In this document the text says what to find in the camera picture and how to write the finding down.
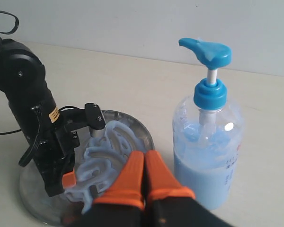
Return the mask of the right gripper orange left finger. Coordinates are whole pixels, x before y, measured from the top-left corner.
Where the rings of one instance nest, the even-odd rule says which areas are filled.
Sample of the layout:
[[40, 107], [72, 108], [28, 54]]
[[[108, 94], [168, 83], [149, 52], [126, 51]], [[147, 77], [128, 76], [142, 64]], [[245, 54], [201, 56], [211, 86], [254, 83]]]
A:
[[90, 210], [71, 227], [141, 227], [144, 154], [133, 151], [120, 175], [108, 190], [92, 202]]

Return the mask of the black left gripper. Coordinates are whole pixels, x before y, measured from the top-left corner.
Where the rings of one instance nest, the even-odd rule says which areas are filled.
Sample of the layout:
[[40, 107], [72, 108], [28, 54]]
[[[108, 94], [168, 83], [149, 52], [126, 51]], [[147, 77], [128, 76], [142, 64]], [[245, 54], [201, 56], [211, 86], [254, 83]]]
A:
[[29, 143], [18, 164], [35, 163], [49, 197], [74, 187], [72, 135], [65, 129], [53, 96], [15, 98], [9, 100], [9, 107]]

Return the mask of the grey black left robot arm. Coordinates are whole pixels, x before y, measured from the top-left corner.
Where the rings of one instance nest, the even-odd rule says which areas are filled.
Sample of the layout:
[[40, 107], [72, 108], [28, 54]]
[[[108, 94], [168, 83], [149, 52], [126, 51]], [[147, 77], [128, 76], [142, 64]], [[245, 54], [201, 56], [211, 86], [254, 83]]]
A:
[[0, 38], [0, 91], [29, 144], [18, 164], [35, 163], [49, 197], [63, 193], [62, 177], [74, 169], [73, 134], [47, 86], [45, 66], [12, 39]]

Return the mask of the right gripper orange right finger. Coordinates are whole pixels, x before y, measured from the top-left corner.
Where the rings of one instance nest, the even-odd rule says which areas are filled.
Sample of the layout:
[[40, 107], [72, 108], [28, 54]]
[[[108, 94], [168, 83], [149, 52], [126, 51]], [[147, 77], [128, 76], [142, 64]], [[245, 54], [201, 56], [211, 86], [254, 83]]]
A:
[[159, 152], [145, 154], [148, 227], [230, 227], [195, 200], [195, 193], [182, 186]]

